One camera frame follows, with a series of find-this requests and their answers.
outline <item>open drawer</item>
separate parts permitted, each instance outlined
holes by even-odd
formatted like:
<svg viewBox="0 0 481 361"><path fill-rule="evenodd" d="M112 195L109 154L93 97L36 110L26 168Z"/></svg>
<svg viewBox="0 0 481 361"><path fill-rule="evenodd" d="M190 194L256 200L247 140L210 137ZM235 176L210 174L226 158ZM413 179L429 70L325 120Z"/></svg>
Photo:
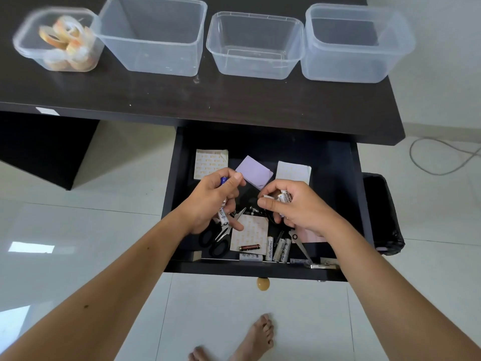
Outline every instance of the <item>open drawer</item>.
<svg viewBox="0 0 481 361"><path fill-rule="evenodd" d="M243 128L227 124L216 126L216 129L203 125L178 127L163 216L186 199L198 183L193 179L196 149L227 149L228 166L233 169L249 155L269 168L274 173L273 178L276 176L278 161L311 166L310 186L372 244L356 143L326 140L322 133L301 130ZM249 183L244 188L239 188L239 191L237 209L244 208L248 200L257 197L259 193ZM273 235L271 227L273 226L269 224L269 235ZM318 262L319 257L335 258L328 243L304 243L304 246L315 262ZM210 257L208 249L199 246L198 235L185 237L179 250L202 250L202 259L194 262L171 260L167 272L346 281L338 269L310 269L268 261L239 261L239 252L234 251L229 251L222 259L214 259ZM294 243L290 258L305 258Z"/></svg>

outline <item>clear plastic container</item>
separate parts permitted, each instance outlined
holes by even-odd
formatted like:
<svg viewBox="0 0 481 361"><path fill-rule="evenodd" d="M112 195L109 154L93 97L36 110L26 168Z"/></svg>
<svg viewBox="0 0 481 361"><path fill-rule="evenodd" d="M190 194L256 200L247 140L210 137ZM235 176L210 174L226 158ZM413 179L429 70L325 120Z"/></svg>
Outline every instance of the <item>clear plastic container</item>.
<svg viewBox="0 0 481 361"><path fill-rule="evenodd" d="M42 25L51 27L61 16L75 18L83 27L83 33L91 36L91 44L85 53L67 53L56 48L39 35ZM81 8L49 7L31 12L14 35L14 47L24 57L34 59L50 71L88 72L93 70L103 50L103 42L91 31L97 27L99 18L92 11Z"/></svg>
<svg viewBox="0 0 481 361"><path fill-rule="evenodd" d="M379 82L416 44L406 19L392 9L314 4L305 16L301 66L310 80Z"/></svg>
<svg viewBox="0 0 481 361"><path fill-rule="evenodd" d="M281 16L218 12L207 49L221 73L282 80L304 56L304 24Z"/></svg>
<svg viewBox="0 0 481 361"><path fill-rule="evenodd" d="M107 0L94 32L129 71L195 76L206 12L199 0Z"/></svg>

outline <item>desk leg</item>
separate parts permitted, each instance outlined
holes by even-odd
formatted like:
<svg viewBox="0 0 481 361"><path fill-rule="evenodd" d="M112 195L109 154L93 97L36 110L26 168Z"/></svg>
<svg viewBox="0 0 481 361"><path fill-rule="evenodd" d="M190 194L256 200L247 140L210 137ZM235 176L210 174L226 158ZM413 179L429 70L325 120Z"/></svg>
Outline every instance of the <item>desk leg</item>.
<svg viewBox="0 0 481 361"><path fill-rule="evenodd" d="M70 190L98 120L0 112L0 160Z"/></svg>

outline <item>drawer knob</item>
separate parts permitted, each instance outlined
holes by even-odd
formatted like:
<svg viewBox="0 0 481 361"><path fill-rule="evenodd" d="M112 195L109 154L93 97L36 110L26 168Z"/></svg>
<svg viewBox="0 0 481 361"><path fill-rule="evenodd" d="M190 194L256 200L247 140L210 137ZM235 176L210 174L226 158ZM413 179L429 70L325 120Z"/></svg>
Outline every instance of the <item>drawer knob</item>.
<svg viewBox="0 0 481 361"><path fill-rule="evenodd" d="M257 287L259 288L260 291L266 291L270 286L270 281L267 278L264 277L258 277L257 278Z"/></svg>

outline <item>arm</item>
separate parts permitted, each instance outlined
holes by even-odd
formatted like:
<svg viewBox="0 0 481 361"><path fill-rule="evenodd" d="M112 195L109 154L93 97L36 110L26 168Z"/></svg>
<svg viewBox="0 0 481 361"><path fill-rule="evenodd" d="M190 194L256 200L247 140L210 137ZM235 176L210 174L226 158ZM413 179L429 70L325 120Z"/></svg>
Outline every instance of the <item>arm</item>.
<svg viewBox="0 0 481 361"><path fill-rule="evenodd" d="M222 201L235 209L242 175L230 168L204 177L187 200L110 266L70 295L0 355L0 361L113 360L178 244L203 231ZM220 178L230 176L221 187ZM237 221L231 225L243 227Z"/></svg>
<svg viewBox="0 0 481 361"><path fill-rule="evenodd" d="M260 198L259 206L327 239L390 360L481 359L481 349L309 186L275 180L259 197L276 190L289 191L292 203ZM281 220L278 214L275 219Z"/></svg>

